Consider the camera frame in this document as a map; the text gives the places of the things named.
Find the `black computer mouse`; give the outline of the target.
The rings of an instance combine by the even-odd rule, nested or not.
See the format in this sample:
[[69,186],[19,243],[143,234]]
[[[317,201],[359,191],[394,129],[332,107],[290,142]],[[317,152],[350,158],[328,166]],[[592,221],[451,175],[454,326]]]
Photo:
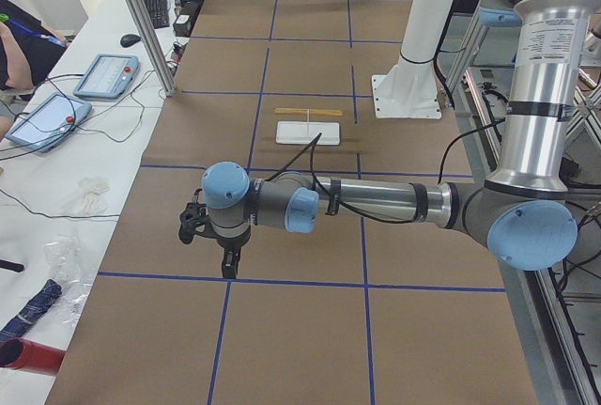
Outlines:
[[134,44],[141,41],[141,37],[136,34],[125,34],[120,39],[120,46],[122,48],[130,48]]

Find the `folded dark blue umbrella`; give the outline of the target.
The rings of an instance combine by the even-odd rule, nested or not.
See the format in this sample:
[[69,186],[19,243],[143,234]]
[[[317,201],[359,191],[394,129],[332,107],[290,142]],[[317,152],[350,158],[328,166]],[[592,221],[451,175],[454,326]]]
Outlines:
[[1,342],[24,336],[62,296],[62,287],[48,279],[42,289],[2,329]]

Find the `aluminium frame post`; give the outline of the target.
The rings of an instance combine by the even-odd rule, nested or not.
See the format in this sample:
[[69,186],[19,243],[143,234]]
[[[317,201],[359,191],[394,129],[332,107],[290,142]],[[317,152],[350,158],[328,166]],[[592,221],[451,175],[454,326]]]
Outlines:
[[156,72],[166,97],[176,91],[175,81],[163,55],[162,47],[156,36],[143,0],[125,0],[133,21],[140,33],[154,71]]

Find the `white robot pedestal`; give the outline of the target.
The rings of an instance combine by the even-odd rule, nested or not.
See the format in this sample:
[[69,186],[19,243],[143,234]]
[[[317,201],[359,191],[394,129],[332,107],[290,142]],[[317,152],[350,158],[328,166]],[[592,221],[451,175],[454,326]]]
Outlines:
[[434,59],[453,1],[412,0],[397,63],[372,77],[377,118],[441,118]]

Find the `near blue teach pendant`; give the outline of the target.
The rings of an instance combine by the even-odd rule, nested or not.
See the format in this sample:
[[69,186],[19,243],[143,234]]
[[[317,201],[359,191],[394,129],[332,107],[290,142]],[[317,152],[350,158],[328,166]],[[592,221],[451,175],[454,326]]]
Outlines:
[[22,148],[47,152],[60,145],[91,109],[87,101],[54,93],[35,111],[20,117],[6,139]]

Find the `white cloth gloves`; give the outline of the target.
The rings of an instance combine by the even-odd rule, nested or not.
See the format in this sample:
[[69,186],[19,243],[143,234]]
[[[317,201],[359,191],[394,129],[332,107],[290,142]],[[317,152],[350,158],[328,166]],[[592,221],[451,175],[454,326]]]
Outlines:
[[103,177],[80,179],[75,192],[67,197],[61,210],[76,217],[101,215],[107,209],[103,195],[109,191],[109,181]]

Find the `person in black shirt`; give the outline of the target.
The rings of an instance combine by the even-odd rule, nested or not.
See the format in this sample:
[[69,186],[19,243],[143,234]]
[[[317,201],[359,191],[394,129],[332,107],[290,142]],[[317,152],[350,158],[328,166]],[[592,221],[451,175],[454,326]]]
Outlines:
[[13,124],[9,106],[39,86],[66,52],[69,42],[42,20],[9,0],[1,0],[1,137]]

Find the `black keyboard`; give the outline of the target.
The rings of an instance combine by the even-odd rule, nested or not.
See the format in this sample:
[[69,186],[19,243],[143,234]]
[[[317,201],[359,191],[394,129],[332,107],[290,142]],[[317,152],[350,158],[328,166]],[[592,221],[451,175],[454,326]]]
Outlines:
[[169,26],[168,0],[143,0],[149,19],[155,29]]

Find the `far blue teach pendant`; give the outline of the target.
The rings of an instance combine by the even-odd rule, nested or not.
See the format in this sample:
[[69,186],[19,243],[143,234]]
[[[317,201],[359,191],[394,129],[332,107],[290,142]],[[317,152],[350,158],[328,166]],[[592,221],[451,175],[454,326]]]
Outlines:
[[73,93],[82,99],[116,99],[129,87],[139,64],[135,55],[97,55]]

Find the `white wooden towel rack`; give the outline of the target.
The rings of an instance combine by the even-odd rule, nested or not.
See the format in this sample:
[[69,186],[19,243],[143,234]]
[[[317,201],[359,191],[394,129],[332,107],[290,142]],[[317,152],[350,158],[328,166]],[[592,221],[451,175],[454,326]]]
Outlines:
[[299,116],[301,120],[280,120],[276,126],[275,141],[280,145],[306,145],[318,135],[322,146],[338,146],[341,130],[338,122],[317,121],[317,117],[342,117],[344,113],[334,109],[277,107],[279,116]]

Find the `blue teach pendant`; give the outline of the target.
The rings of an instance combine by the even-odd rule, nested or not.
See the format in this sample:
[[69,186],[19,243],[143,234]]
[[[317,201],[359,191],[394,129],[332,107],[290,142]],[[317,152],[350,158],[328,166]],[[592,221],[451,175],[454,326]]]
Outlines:
[[6,139],[22,148],[47,152],[60,145],[91,109],[87,101],[54,93],[35,111],[20,117]]
[[97,55],[73,93],[82,99],[116,99],[129,87],[139,64],[135,55]]

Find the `red cylinder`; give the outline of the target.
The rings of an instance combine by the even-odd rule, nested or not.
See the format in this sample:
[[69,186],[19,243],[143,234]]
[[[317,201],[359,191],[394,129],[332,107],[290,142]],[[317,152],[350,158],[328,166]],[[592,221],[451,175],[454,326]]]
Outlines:
[[1,344],[1,367],[55,376],[66,352],[28,339],[11,338]]

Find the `clear plastic bag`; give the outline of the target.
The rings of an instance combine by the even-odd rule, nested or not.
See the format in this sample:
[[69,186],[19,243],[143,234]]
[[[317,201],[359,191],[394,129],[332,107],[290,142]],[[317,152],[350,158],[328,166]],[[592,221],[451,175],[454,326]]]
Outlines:
[[74,328],[92,289],[94,273],[84,260],[81,244],[74,236],[58,235],[46,243],[43,250],[49,265],[49,278],[61,288],[53,309],[63,324]]

